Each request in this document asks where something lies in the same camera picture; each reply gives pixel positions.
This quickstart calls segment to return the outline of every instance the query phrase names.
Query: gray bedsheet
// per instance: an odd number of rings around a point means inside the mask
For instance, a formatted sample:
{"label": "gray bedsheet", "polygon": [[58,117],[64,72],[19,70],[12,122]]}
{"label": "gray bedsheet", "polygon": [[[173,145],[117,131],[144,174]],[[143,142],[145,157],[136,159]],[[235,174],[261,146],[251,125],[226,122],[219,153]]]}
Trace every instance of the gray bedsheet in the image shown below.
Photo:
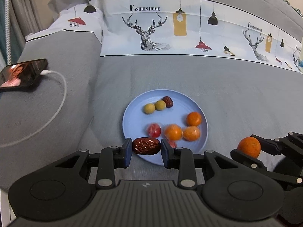
{"label": "gray bedsheet", "polygon": [[[108,56],[100,58],[91,127],[102,146],[123,142],[122,116],[129,102],[152,89],[180,91],[203,109],[209,124],[206,147],[229,156],[241,139],[303,132],[302,75],[242,60],[200,56]],[[261,152],[259,159],[272,170],[281,156]],[[203,181],[197,169],[198,180]],[[117,179],[177,179],[166,170],[133,156]]]}
{"label": "gray bedsheet", "polygon": [[[42,132],[18,145],[0,148],[0,188],[72,152],[92,117],[101,45],[93,33],[60,31],[28,42],[19,62],[46,58],[49,69],[67,80],[61,112]],[[43,126],[63,98],[63,84],[55,74],[43,77],[31,92],[5,92],[0,98],[0,144],[21,139]]]}
{"label": "gray bedsheet", "polygon": [[[173,89],[195,100],[209,123],[205,149],[226,156],[253,133],[275,138],[288,131],[303,132],[299,109],[303,78],[298,72],[216,57],[99,57],[99,52],[93,33],[61,31],[26,44],[20,61],[47,58],[50,69],[65,75],[68,95],[62,111],[44,131],[19,145],[0,148],[0,188],[7,190],[19,177],[80,148],[99,152],[121,146],[125,108],[151,89]],[[49,75],[32,93],[4,93],[0,143],[20,139],[46,123],[57,110],[62,92],[60,78]],[[263,152],[259,157],[269,169],[280,158]],[[197,175],[202,182],[200,169]],[[128,169],[116,170],[116,178],[176,180],[177,170],[134,155]]]}

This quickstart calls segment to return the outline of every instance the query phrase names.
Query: smartphone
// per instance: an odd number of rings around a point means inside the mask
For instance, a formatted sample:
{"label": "smartphone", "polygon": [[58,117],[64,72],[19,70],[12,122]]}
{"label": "smartphone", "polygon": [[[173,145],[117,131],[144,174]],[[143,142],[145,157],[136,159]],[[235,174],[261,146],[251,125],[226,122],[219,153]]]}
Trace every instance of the smartphone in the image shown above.
{"label": "smartphone", "polygon": [[4,67],[0,73],[0,92],[31,90],[37,86],[40,73],[47,65],[46,59],[39,59]]}

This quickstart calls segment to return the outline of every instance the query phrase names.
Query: tangerine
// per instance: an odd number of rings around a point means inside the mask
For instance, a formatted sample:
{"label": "tangerine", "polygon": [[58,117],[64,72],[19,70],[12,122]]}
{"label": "tangerine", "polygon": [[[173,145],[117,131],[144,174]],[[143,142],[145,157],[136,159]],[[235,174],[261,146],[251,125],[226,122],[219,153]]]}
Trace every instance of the tangerine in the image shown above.
{"label": "tangerine", "polygon": [[197,126],[189,126],[189,127],[185,128],[183,131],[184,139],[186,139],[187,141],[190,141],[190,142],[199,139],[200,134],[201,134],[200,130]]}
{"label": "tangerine", "polygon": [[198,112],[191,112],[187,115],[186,122],[189,126],[198,126],[202,122],[201,114]]}
{"label": "tangerine", "polygon": [[239,142],[237,149],[256,159],[261,152],[261,144],[258,139],[249,136]]}
{"label": "tangerine", "polygon": [[165,128],[164,135],[170,141],[177,141],[182,138],[183,131],[180,126],[176,124],[169,125]]}

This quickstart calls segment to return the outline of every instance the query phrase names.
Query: plate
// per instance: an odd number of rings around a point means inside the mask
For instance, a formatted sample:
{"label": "plate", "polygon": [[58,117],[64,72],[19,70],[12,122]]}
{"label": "plate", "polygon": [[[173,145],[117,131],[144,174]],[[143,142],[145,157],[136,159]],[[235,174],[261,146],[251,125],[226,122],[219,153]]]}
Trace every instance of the plate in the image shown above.
{"label": "plate", "polygon": [[[155,110],[152,114],[145,114],[143,108],[148,103],[155,103],[162,100],[163,97],[169,96],[174,105],[171,108],[165,108],[162,111]],[[188,96],[169,89],[154,89],[140,94],[133,99],[127,106],[122,120],[122,129],[125,138],[130,137],[135,140],[138,137],[148,137],[146,129],[151,123],[158,123],[161,127],[161,135],[157,139],[165,138],[164,129],[166,125],[177,124],[182,129],[187,127],[186,117],[191,112],[198,112],[202,116],[202,122],[198,126],[201,136],[194,142],[188,142],[184,139],[176,141],[178,147],[189,148],[193,153],[198,153],[203,149],[208,137],[207,120],[202,109],[196,102]],[[155,155],[139,155],[143,159],[156,165],[162,165],[163,161],[161,152]]]}

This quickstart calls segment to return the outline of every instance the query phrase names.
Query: cherry tomato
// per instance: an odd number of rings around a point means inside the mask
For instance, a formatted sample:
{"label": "cherry tomato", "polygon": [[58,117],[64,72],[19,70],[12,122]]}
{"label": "cherry tomato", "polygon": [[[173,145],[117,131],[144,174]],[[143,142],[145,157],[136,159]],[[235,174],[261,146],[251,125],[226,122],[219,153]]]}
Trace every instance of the cherry tomato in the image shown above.
{"label": "cherry tomato", "polygon": [[161,135],[161,128],[157,123],[152,123],[147,128],[149,137],[159,137]]}
{"label": "cherry tomato", "polygon": [[170,145],[172,148],[178,147],[175,141],[169,141],[169,145]]}

